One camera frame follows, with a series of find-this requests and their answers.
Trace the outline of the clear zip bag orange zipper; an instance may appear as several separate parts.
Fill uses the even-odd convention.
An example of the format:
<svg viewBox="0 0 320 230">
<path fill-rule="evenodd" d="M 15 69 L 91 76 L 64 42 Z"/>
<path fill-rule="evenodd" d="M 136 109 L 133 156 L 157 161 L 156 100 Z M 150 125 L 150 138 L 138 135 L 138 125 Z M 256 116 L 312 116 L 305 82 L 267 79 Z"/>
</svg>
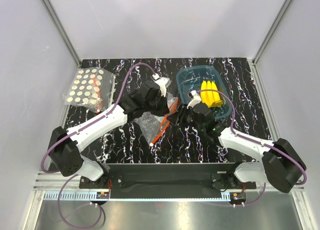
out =
<svg viewBox="0 0 320 230">
<path fill-rule="evenodd" d="M 158 117 L 150 112 L 145 112 L 140 118 L 134 120 L 150 147 L 154 146 L 169 126 L 170 122 L 167 117 L 168 115 Z"/>
</svg>

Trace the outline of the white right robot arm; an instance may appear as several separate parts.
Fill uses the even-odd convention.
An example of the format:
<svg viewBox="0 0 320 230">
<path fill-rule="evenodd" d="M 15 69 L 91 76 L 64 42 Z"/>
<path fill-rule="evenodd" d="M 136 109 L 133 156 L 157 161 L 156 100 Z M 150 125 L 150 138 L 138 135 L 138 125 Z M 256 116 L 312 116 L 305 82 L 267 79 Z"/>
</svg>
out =
<svg viewBox="0 0 320 230">
<path fill-rule="evenodd" d="M 263 182 L 289 193 L 295 185 L 307 180 L 306 165 L 287 140 L 263 140 L 236 131 L 216 120 L 206 104 L 180 105 L 168 119 L 174 125 L 193 127 L 209 143 L 255 159 L 255 162 L 236 162 L 224 175 L 223 180 L 233 188 L 247 182 Z"/>
</svg>

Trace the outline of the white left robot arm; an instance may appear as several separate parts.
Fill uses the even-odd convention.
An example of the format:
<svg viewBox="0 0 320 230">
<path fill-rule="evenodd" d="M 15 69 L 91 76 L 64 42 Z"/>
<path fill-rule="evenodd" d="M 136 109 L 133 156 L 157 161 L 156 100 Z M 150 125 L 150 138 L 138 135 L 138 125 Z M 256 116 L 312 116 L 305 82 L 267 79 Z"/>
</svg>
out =
<svg viewBox="0 0 320 230">
<path fill-rule="evenodd" d="M 104 134 L 142 117 L 145 112 L 158 117 L 168 114 L 167 88 L 170 83 L 166 77 L 146 81 L 92 119 L 67 130 L 56 128 L 50 140 L 49 157 L 58 171 L 64 177 L 77 174 L 88 178 L 98 188 L 104 187 L 110 168 L 88 159 L 81 152 Z"/>
</svg>

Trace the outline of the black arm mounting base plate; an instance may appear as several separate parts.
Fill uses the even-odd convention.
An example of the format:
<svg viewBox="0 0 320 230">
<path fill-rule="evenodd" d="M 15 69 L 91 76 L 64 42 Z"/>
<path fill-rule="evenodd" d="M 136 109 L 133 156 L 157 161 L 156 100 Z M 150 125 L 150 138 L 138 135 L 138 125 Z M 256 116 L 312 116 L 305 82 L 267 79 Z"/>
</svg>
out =
<svg viewBox="0 0 320 230">
<path fill-rule="evenodd" d="M 215 189 L 227 190 L 245 188 L 246 184 L 255 187 L 263 185 L 263 182 L 238 183 L 235 186 L 227 184 L 223 178 L 234 163 L 204 163 L 204 164 L 111 164 L 110 170 L 97 183 L 91 182 L 88 178 L 80 175 L 82 184 L 79 188 L 102 189 L 112 179 L 117 178 L 119 183 L 125 187 L 134 184 L 139 185 L 200 185 L 212 186 Z"/>
</svg>

